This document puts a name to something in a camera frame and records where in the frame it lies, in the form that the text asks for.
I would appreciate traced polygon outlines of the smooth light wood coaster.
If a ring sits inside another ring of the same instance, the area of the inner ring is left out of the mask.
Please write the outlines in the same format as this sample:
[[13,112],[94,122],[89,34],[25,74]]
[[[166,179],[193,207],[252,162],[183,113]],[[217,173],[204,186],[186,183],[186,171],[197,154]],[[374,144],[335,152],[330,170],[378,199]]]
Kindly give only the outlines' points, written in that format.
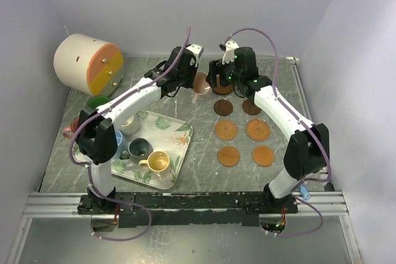
[[219,149],[217,157],[223,166],[232,167],[238,164],[240,154],[237,148],[225,146]]

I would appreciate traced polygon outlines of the pink mug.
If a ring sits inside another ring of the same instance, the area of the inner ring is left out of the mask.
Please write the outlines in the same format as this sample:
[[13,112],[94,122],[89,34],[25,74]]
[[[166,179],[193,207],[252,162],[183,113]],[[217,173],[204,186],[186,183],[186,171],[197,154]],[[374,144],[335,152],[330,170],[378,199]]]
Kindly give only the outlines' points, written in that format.
[[196,73],[194,83],[193,83],[193,97],[192,103],[196,103],[198,97],[206,95],[211,91],[209,83],[206,81],[207,74],[203,72]]

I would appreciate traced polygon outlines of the beige mug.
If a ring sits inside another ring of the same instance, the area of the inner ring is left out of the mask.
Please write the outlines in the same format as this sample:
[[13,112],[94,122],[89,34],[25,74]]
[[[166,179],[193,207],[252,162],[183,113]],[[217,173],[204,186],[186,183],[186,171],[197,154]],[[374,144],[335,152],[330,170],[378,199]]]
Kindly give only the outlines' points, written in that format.
[[125,136],[135,134],[139,130],[139,118],[131,116],[120,126],[119,130]]

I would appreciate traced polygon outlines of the large woven rattan coaster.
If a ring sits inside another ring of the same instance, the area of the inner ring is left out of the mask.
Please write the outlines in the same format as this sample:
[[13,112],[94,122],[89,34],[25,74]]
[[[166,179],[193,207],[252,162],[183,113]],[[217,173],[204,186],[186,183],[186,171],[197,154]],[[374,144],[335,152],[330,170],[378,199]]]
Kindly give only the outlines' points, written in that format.
[[264,141],[270,136],[270,127],[263,120],[252,119],[246,124],[246,133],[255,141]]

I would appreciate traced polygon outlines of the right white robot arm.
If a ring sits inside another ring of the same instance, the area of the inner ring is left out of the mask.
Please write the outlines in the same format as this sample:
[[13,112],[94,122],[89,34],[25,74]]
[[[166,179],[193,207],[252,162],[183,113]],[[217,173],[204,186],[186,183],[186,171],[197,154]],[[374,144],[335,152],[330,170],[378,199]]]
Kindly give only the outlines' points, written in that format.
[[256,54],[250,47],[226,48],[221,59],[210,61],[206,78],[215,88],[235,87],[241,96],[263,110],[288,140],[281,173],[263,191],[263,207],[276,213],[284,200],[312,174],[330,169],[329,130],[299,113],[278,91],[274,79],[259,73]]

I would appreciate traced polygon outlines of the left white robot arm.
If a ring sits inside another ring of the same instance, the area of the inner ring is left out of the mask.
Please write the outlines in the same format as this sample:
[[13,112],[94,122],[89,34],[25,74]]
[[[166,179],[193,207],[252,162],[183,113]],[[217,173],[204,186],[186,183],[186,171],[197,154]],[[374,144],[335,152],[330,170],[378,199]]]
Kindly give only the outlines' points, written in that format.
[[85,156],[88,168],[87,193],[102,214],[116,205],[116,190],[111,180],[111,159],[118,144],[116,131],[132,115],[180,88],[192,88],[204,48],[198,44],[173,49],[168,60],[149,70],[131,89],[96,109],[84,107],[73,142]]

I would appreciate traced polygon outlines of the hidden light wood coaster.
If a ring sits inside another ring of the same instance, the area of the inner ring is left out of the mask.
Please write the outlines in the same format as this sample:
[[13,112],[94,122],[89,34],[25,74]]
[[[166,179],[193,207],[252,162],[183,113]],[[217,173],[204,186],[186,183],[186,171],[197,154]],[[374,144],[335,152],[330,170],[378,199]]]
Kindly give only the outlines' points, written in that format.
[[254,162],[259,166],[270,166],[274,159],[274,153],[271,148],[267,146],[258,146],[253,150],[252,157]]

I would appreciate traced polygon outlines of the dark wood coaster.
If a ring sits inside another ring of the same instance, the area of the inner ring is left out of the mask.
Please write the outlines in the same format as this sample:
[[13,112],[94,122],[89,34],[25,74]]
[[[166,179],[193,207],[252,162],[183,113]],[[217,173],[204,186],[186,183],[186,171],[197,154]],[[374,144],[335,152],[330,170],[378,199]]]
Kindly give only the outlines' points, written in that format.
[[262,111],[260,108],[258,108],[254,103],[252,103],[250,100],[245,100],[243,102],[243,110],[246,114],[248,115],[258,115]]

